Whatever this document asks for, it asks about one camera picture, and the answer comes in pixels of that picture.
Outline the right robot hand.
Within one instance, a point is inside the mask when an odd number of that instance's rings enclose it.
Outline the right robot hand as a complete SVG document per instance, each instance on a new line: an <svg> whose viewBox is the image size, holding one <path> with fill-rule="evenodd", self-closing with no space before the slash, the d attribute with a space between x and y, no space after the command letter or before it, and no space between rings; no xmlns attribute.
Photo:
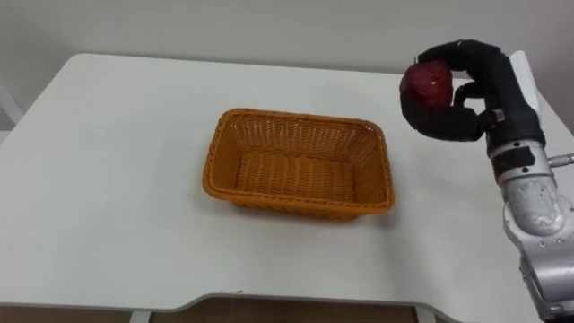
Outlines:
<svg viewBox="0 0 574 323"><path fill-rule="evenodd" d="M486 135L490 151L521 140L546 144L510 58L496 46L461 39L429 48L404 72L399 93L408 124L430 138L474 142Z"/></svg>

